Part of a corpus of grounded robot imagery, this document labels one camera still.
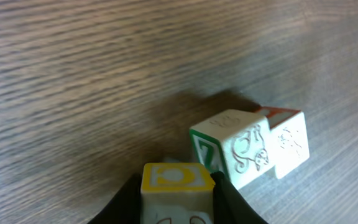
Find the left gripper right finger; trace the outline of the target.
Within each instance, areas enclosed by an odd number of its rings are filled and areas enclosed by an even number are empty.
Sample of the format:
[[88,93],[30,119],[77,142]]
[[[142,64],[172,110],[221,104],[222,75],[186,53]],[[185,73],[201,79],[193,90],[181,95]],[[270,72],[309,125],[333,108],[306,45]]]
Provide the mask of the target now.
[[246,202],[223,172],[211,174],[214,224],[267,224]]

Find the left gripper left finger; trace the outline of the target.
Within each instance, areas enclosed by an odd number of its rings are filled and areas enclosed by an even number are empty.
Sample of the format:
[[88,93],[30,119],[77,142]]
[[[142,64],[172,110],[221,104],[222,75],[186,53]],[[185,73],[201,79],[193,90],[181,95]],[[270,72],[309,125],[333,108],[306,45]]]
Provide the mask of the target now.
[[132,174],[108,204],[88,224],[140,224],[142,176]]

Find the blue edged wooden block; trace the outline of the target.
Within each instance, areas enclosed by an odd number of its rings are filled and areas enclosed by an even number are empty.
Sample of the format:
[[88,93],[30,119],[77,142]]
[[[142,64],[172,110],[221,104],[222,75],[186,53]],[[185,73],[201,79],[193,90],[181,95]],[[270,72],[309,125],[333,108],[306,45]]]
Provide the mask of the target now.
[[140,188],[142,224],[210,224],[215,183],[199,163],[148,163]]

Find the green Z letter block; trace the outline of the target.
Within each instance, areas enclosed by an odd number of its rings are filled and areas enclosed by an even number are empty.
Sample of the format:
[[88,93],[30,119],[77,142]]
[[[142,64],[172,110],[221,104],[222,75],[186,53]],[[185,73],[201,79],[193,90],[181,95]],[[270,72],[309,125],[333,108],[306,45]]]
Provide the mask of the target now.
[[225,110],[190,128],[198,162],[221,171],[237,190],[274,167],[276,152],[266,116]]

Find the red M letter block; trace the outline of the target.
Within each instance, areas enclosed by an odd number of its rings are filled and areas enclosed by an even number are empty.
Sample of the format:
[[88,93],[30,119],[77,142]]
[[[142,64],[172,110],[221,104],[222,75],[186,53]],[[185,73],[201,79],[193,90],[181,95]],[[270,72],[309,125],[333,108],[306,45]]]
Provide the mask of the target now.
[[257,113],[268,119],[277,149],[275,176],[281,179],[310,157],[305,114],[301,110],[268,106]]

